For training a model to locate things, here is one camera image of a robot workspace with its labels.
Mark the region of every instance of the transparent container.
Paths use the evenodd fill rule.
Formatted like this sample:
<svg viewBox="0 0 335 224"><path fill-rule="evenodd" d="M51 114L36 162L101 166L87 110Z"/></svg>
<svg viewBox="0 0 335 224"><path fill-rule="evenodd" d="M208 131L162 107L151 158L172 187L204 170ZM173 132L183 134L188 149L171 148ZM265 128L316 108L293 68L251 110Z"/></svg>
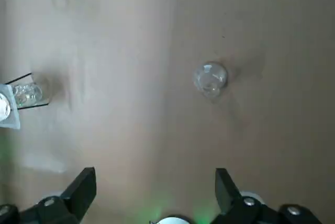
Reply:
<svg viewBox="0 0 335 224"><path fill-rule="evenodd" d="M17 84L13 87L17 108L34 106L43 98L42 89L36 83Z"/></svg>

